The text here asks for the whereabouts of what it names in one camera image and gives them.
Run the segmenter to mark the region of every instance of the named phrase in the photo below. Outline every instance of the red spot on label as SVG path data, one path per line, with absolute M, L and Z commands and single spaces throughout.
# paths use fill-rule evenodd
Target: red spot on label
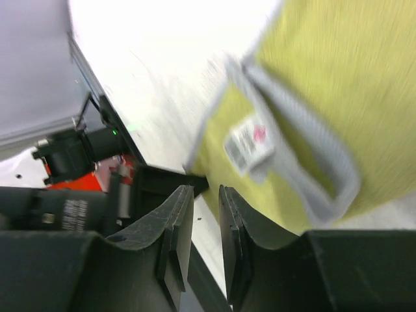
M 264 142 L 266 138 L 266 127 L 263 125 L 257 125 L 254 127 L 254 140 L 256 142 Z

